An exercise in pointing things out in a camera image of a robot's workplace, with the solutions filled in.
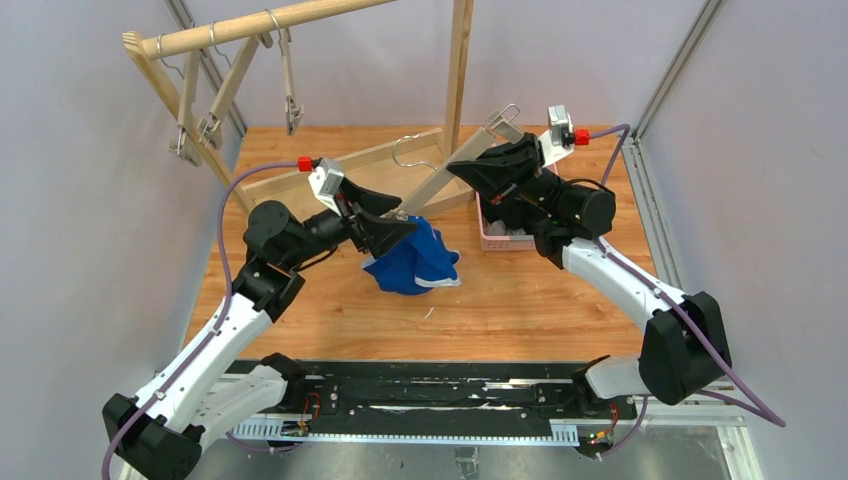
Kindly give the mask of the grey white underwear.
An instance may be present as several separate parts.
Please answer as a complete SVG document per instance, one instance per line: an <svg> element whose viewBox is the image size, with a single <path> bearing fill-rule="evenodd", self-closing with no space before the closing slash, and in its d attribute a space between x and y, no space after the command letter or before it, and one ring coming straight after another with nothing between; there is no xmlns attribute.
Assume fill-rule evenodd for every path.
<svg viewBox="0 0 848 480"><path fill-rule="evenodd" d="M490 237L516 237L523 236L526 234L523 228L512 229L509 228L502 220L495 221L494 223L490 223L486 227L486 235Z"/></svg>

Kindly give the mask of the blue underwear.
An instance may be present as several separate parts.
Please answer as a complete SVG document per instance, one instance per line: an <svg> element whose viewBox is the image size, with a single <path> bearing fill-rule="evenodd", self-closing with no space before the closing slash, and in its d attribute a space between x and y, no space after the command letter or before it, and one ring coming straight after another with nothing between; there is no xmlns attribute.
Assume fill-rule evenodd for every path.
<svg viewBox="0 0 848 480"><path fill-rule="evenodd" d="M436 288L461 285L456 268L461 255L449 249L438 229L425 218L409 216L416 230L379 258L368 256L361 264L383 292L416 296Z"/></svg>

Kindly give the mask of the beige hanger with black underwear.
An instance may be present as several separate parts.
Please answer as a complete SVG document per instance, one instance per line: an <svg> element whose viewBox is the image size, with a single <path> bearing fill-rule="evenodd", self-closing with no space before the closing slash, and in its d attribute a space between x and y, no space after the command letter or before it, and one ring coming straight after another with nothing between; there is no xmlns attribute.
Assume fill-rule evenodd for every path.
<svg viewBox="0 0 848 480"><path fill-rule="evenodd" d="M287 134L289 136L294 136L303 118L304 107L298 103L296 98L290 51L290 43L292 38L289 28L281 27L276 16L271 12L270 9L266 9L266 13L270 16L271 21L274 24L275 31L278 35L277 45L280 51L282 61L283 84L285 93L284 100L286 129Z"/></svg>

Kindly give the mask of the black underwear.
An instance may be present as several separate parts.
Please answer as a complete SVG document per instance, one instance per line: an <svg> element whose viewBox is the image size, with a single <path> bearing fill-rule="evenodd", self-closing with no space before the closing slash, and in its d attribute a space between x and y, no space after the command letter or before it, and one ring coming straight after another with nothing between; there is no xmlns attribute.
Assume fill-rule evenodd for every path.
<svg viewBox="0 0 848 480"><path fill-rule="evenodd" d="M518 198L504 199L499 204L482 200L480 209L489 224L501 220L509 230L527 230L543 217L535 206Z"/></svg>

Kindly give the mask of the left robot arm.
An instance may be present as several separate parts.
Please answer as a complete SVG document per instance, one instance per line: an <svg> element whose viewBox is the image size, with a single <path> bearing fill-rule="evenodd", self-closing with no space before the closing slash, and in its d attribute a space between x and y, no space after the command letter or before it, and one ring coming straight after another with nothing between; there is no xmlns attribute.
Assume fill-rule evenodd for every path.
<svg viewBox="0 0 848 480"><path fill-rule="evenodd" d="M224 389L212 387L237 355L282 317L302 289L302 270L352 241L378 258L418 225L384 218L367 206L326 209L299 221L281 202L255 207L244 241L246 263L224 271L227 288L218 309L190 343L135 394L114 394L102 415L110 443L101 464L109 478L119 457L147 479L185 479L210 445L261 410L297 404L304 396L302 368L272 354Z"/></svg>

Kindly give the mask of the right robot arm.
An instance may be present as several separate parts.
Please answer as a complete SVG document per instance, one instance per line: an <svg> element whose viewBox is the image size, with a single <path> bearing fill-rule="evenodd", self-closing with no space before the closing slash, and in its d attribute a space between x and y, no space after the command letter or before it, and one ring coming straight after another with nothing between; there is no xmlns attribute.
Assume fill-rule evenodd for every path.
<svg viewBox="0 0 848 480"><path fill-rule="evenodd" d="M584 408L625 395L676 405L733 375L720 306L706 292L688 294L648 274L604 239L616 213L616 195L605 181L564 179L550 171L594 137L584 129L547 130L498 146L485 141L476 152L447 161L388 212L411 217L453 178L491 204L517 200L532 206L537 220L529 230L537 253L588 282L642 334L639 354L603 356L573 375Z"/></svg>

